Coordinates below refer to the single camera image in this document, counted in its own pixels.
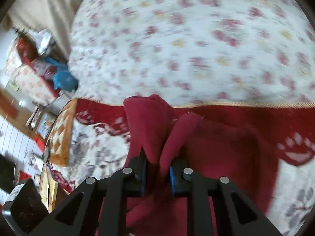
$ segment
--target wooden furniture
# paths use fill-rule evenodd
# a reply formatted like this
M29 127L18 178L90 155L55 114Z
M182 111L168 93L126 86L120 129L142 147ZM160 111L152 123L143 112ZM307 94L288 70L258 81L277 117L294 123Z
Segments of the wooden furniture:
M66 197L65 191L54 181L50 175L49 169L44 165L41 180L39 183L39 193L42 202L46 206L48 212L53 211Z
M56 118L55 114L48 111L42 105L38 105L26 126L33 135L42 137L46 142Z
M25 125L25 118L28 118L31 113L27 109L18 107L15 99L5 90L0 89L0 102L2 100L8 104L0 106L0 115L23 134L31 137L32 132Z

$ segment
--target white wall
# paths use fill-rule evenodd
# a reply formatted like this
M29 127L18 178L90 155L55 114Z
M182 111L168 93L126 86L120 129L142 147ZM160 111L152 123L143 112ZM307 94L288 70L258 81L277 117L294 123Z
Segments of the white wall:
M41 156L42 152L36 143L28 136L14 128L10 123L0 116L0 154L18 166L18 171L24 171L31 175L40 174L41 171L35 170L28 165L29 153L35 153ZM3 205L8 194L0 189L0 204Z

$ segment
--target blue plastic bag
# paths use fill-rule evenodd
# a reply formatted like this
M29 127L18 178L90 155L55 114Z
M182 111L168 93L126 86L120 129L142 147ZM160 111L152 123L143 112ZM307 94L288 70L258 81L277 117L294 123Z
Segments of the blue plastic bag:
M57 73L53 77L55 90L61 88L62 90L71 92L77 87L78 80L73 77L66 65L61 64L50 57L45 58L45 61L57 67Z

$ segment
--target pink flower pattern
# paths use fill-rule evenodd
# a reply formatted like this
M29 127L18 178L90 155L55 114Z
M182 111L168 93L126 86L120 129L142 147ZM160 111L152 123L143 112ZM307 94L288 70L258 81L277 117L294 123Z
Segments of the pink flower pattern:
M77 97L315 101L315 31L294 0L84 0L70 38Z

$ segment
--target bed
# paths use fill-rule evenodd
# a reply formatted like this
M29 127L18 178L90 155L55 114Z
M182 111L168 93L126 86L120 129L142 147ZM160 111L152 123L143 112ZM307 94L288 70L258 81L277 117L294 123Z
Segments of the bed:
M70 37L69 68L82 105L71 124L72 165L50 163L53 176L72 191L87 176L121 168L130 144L122 103L152 94L178 109L288 109L275 150L305 159L294 153L313 154L315 141L311 131L301 133L307 122L300 131L292 125L302 118L293 114L315 107L314 42L295 0L84 0ZM103 114L97 120L96 111ZM286 236L313 207L314 166L313 159L279 162L267 217Z

